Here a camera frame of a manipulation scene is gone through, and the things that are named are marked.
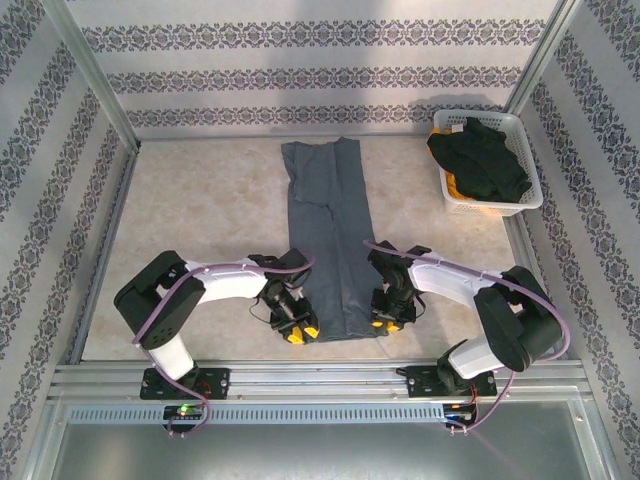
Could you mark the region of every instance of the patterned wallpaper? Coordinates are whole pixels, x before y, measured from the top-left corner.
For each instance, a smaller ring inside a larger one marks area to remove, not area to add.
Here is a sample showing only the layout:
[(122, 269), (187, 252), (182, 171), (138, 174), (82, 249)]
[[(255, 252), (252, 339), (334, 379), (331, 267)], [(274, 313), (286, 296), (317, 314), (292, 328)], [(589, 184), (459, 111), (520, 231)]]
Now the patterned wallpaper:
[(639, 32), (640, 2), (585, 2), (522, 113), (545, 196), (527, 227), (621, 478), (640, 478)]
[(129, 156), (37, 0), (0, 2), (0, 479), (18, 477)]
[(78, 0), (142, 139), (414, 133), (499, 109), (555, 0)]

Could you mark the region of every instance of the yellow fabric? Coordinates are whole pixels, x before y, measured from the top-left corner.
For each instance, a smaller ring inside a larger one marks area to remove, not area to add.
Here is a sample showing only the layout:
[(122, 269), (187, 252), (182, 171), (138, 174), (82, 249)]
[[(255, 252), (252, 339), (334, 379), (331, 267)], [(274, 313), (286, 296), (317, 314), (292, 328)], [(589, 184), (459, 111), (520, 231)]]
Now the yellow fabric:
[[(440, 129), (439, 128), (434, 128), (431, 131), (431, 134), (434, 133), (440, 133)], [(451, 133), (451, 130), (445, 130), (444, 134), (445, 135), (449, 135)], [(429, 149), (429, 153), (431, 154), (431, 156), (433, 157), (433, 152), (431, 151), (431, 149)], [(449, 192), (449, 195), (451, 195), (453, 198), (456, 198), (458, 200), (471, 200), (471, 201), (475, 201), (475, 198), (471, 198), (471, 197), (467, 197), (466, 195), (462, 195), (459, 191), (458, 188), (456, 187), (456, 177), (453, 175), (453, 173), (449, 173), (447, 171), (444, 172), (444, 175), (447, 179), (447, 190)]]

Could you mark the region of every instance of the marble floor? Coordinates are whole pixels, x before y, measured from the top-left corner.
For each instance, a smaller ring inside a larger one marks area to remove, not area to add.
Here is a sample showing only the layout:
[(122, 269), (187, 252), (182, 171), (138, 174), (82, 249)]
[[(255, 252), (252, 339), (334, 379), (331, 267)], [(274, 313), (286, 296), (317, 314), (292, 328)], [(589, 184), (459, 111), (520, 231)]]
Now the marble floor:
[[(296, 139), (322, 143), (332, 139)], [(500, 217), (444, 212), (435, 161), (425, 139), (362, 137), (362, 166), (376, 239), (405, 250), (416, 244), (477, 267), (507, 269), (513, 256)], [(113, 306), (115, 293), (163, 250), (202, 263), (289, 249), (288, 177), (282, 138), (145, 142), (137, 160), (84, 360), (143, 355)], [(388, 337), (290, 345), (249, 314), (253, 300), (199, 306), (181, 333), (200, 360), (437, 358), (480, 331), (476, 315), (434, 294), (415, 325)], [(259, 305), (254, 312), (268, 318)]]

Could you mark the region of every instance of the white plastic basket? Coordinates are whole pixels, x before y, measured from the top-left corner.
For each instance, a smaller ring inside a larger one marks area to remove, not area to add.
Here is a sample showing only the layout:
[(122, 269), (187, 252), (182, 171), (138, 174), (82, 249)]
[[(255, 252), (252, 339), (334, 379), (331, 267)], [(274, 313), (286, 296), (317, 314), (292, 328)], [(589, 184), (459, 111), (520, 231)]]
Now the white plastic basket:
[(451, 129), (452, 125), (466, 124), (467, 117), (475, 117), (483, 125), (507, 134), (506, 146), (518, 156), (518, 163), (529, 176), (531, 188), (522, 195), (520, 203), (459, 200), (449, 194), (445, 171), (440, 168), (440, 184), (445, 199), (446, 211), (510, 217), (522, 210), (539, 208), (542, 205), (542, 189), (540, 188), (540, 180), (533, 162), (533, 155), (527, 141), (524, 125), (522, 125), (520, 119), (508, 113), (480, 112), (476, 110), (440, 110), (434, 115), (433, 123), (436, 128), (444, 132), (447, 129)]

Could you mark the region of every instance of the gray trousers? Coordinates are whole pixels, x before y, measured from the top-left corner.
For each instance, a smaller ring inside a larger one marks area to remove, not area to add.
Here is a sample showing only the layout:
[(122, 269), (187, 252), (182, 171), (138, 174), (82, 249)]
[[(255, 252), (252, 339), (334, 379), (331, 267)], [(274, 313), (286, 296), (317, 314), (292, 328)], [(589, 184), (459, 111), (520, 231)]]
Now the gray trousers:
[(375, 337), (371, 294), (382, 280), (362, 244), (373, 238), (373, 227), (360, 142), (286, 143), (282, 156), (291, 179), (290, 245), (316, 255), (304, 293), (318, 316), (318, 340)]

